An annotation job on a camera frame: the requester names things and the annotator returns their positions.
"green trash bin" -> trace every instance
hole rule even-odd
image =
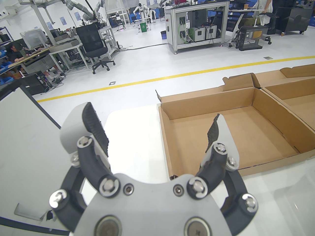
[[[140,27],[141,27],[141,32],[146,32],[146,23],[145,22],[140,23]]]

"yellow floor line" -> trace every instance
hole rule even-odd
[[[45,101],[50,101],[50,100],[55,100],[55,99],[60,99],[60,98],[65,98],[65,97],[85,94],[85,93],[99,92],[99,91],[104,91],[104,90],[109,90],[109,89],[115,89],[115,88],[126,87],[126,86],[133,86],[133,85],[139,85],[139,84],[150,83],[150,82],[155,82],[155,81],[161,81],[161,80],[177,78],[177,77],[182,77],[182,76],[189,76],[189,75],[194,75],[194,74],[204,74],[204,73],[209,73],[209,72],[215,72],[215,71],[226,70],[226,69],[233,69],[233,68],[239,68],[239,67],[245,67],[245,66],[255,66],[255,65],[277,63],[277,62],[284,62],[284,61],[301,60],[301,59],[315,59],[315,56],[305,56],[305,57],[296,57],[296,58],[287,58],[287,59],[275,59],[275,60],[247,63],[247,64],[239,64],[239,65],[234,65],[234,66],[217,67],[217,68],[212,68],[212,69],[207,69],[207,70],[194,71],[194,72],[189,72],[189,73],[184,73],[184,74],[175,74],[175,75],[158,77],[158,78],[154,78],[154,79],[148,79],[148,80],[143,80],[143,81],[138,81],[138,82],[126,83],[126,84],[121,84],[121,85],[116,85],[116,86],[92,89],[92,90],[87,90],[87,91],[82,91],[82,92],[77,92],[77,93],[70,93],[70,94],[50,97],[50,98],[46,98],[46,99],[41,99],[41,100],[38,100],[37,102],[41,103],[41,102],[45,102]]]

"black office chair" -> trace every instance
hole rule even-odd
[[[163,17],[164,17],[164,20],[165,20],[164,8],[159,8],[159,12],[160,12],[160,21],[162,20]]]
[[[265,26],[268,27],[267,35],[272,35],[276,33],[276,20],[277,20],[277,10],[279,5],[281,4],[282,0],[272,0],[272,13],[260,13],[260,15],[267,15],[270,17],[270,21],[268,24],[265,24]],[[265,38],[265,41],[268,42],[268,44],[271,44],[271,37],[267,36]]]
[[[100,38],[97,26],[95,24],[89,24],[86,26],[76,28],[76,31],[83,44],[86,56],[92,58],[94,63],[95,63],[94,58],[99,59],[99,62],[92,66],[93,74],[95,74],[95,70],[99,66],[102,67],[106,66],[107,71],[109,71],[107,63],[112,62],[113,65],[116,65],[114,61],[102,61],[100,59],[101,55],[107,53],[108,48],[106,47],[105,41],[103,43],[102,39]]]

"poster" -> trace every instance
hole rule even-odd
[[[79,12],[75,12],[74,16],[76,17],[77,20],[81,20],[81,16],[79,15]]]
[[[48,27],[49,30],[53,30],[54,29],[50,21],[46,22],[46,24],[47,24],[47,27]]]
[[[60,17],[60,20],[61,20],[62,25],[66,25],[66,24],[67,24],[67,23],[65,22],[64,17]]]

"brown cardboard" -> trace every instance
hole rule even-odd
[[[315,130],[315,78],[263,88]]]
[[[315,64],[297,66],[293,68],[286,67],[280,70],[274,70],[274,71],[262,72],[262,73],[256,73],[256,74],[250,73],[250,74],[236,75],[229,78],[224,77],[223,80],[225,81],[229,80],[230,82],[228,85],[227,84],[225,85],[227,86],[233,85],[233,87],[231,87],[230,90],[233,90],[233,88],[240,89],[244,87],[240,87],[238,83],[236,84],[232,83],[233,79],[234,78],[240,79],[242,76],[245,76],[245,75],[251,75],[254,87],[261,88],[265,86],[277,85],[277,84],[282,84],[282,83],[287,83],[287,82],[295,82],[299,80],[312,78],[315,76]]]
[[[314,155],[315,132],[275,98],[254,87],[223,91],[224,86],[161,98],[170,176],[198,172],[208,145],[207,132],[217,113],[223,114],[238,148],[242,175]]]

